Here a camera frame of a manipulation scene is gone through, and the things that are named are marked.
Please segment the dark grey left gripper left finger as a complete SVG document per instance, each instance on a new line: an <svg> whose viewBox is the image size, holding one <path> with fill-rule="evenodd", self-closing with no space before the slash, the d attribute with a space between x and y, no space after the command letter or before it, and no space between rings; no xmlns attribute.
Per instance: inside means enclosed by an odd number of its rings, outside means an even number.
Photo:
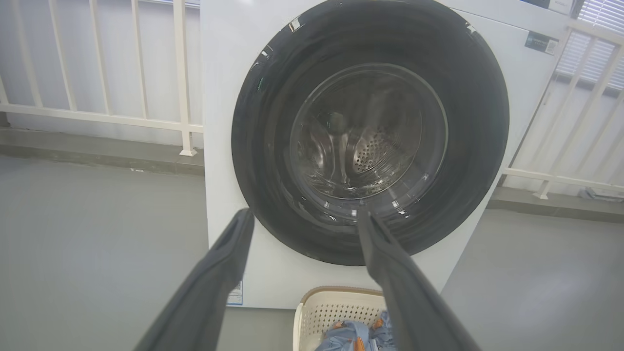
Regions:
<svg viewBox="0 0 624 351"><path fill-rule="evenodd" d="M243 278L253 231L252 211L237 211L134 351L216 351L227 299Z"/></svg>

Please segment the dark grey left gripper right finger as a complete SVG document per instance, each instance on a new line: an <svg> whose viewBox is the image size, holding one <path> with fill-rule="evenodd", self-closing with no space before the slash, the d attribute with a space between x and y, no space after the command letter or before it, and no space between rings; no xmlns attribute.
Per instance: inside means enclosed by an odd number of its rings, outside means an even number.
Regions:
<svg viewBox="0 0 624 351"><path fill-rule="evenodd" d="M357 211L357 233L366 269L383 291L397 351L481 351L381 220Z"/></svg>

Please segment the blue denim garment orange patches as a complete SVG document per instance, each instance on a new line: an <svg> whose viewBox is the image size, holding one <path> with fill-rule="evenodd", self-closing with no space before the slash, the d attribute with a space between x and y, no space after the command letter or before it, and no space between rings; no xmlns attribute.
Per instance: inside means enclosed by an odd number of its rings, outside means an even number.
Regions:
<svg viewBox="0 0 624 351"><path fill-rule="evenodd" d="M314 351L397 351L392 335L392 322L387 310L368 327L363 322L337 322L325 333Z"/></svg>

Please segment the round black washing machine door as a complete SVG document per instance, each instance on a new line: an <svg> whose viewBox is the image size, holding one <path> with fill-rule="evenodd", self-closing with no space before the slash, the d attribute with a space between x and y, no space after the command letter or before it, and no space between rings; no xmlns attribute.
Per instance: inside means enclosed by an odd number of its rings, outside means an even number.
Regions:
<svg viewBox="0 0 624 351"><path fill-rule="evenodd" d="M259 222L297 253L364 265L357 211L410 255L490 190L510 124L499 60L435 0L326 0L279 31L240 90L232 156Z"/></svg>

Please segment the cream perforated laundry basket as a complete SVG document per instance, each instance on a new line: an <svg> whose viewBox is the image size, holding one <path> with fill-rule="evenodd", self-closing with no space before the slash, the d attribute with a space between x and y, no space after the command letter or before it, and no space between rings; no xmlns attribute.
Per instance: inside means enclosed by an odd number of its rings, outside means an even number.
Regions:
<svg viewBox="0 0 624 351"><path fill-rule="evenodd" d="M296 308L292 351L314 351L337 322L350 320L370 327L385 309L380 291L342 286L314 288Z"/></svg>

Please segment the white front-load washing machine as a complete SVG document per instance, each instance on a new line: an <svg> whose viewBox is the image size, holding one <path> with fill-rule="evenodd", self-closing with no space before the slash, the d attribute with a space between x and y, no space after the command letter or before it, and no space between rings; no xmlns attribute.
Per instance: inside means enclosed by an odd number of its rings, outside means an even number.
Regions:
<svg viewBox="0 0 624 351"><path fill-rule="evenodd" d="M249 208L234 170L232 126L241 87L259 54L284 27L326 0L202 0L200 6L203 147L207 224L214 244L232 216ZM435 0L479 31L499 60L507 85L510 124L501 167L484 199L452 233L410 255L441 293L511 162L533 117L555 55L524 47L529 31L561 40L570 18L523 0ZM336 265L297 253L256 223L242 278L247 308L294 309L309 290L325 285L378 289L366 266Z"/></svg>

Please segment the white metal railing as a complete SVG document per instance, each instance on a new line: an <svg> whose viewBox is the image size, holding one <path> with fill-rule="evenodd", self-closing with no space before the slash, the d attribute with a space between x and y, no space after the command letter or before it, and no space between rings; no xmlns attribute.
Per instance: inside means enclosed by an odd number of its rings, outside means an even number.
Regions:
<svg viewBox="0 0 624 351"><path fill-rule="evenodd" d="M555 73L572 33L591 41L570 82ZM602 77L586 89L580 74L597 40L615 45ZM624 89L607 92L607 84L624 55L624 37L575 20L521 145L501 185L547 199L555 194L624 202Z"/></svg>
<svg viewBox="0 0 624 351"><path fill-rule="evenodd" d="M193 157L199 0L0 0L0 113Z"/></svg>

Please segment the black sticker with code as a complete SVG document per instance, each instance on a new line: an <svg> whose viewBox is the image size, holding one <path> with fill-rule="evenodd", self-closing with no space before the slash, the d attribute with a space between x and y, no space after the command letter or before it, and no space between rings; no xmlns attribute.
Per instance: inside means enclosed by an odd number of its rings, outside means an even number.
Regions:
<svg viewBox="0 0 624 351"><path fill-rule="evenodd" d="M524 47L554 56L559 42L559 39L529 31Z"/></svg>

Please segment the white window blinds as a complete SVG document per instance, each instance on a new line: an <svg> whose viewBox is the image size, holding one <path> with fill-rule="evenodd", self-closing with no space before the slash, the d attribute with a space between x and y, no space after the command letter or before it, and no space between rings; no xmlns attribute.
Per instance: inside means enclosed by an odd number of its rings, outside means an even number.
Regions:
<svg viewBox="0 0 624 351"><path fill-rule="evenodd" d="M624 37L624 0L578 0L574 7L573 18L588 22L591 26L602 27ZM559 81L570 82L576 74L591 38L587 34L574 32L568 40L555 73L562 76ZM602 77L606 64L615 45L597 40L592 47L588 60L580 74L580 86L586 89ZM618 62L615 72L607 84L607 92L614 93L624 89L624 55Z"/></svg>

